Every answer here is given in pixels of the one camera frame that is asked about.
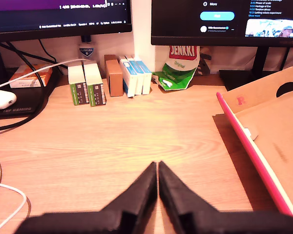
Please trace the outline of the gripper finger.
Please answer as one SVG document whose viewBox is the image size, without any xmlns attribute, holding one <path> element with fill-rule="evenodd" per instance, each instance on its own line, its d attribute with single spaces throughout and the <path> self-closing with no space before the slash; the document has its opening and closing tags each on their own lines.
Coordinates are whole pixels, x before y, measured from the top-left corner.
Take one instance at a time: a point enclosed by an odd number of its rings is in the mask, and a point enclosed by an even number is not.
<svg viewBox="0 0 293 234">
<path fill-rule="evenodd" d="M 150 163 L 124 192 L 102 209 L 116 218 L 107 234 L 144 233 L 157 200 L 156 169 L 156 163 Z"/>
<path fill-rule="evenodd" d="M 178 234 L 199 234 L 197 212 L 217 209 L 191 190 L 163 161 L 158 166 L 159 196 Z"/>
</svg>

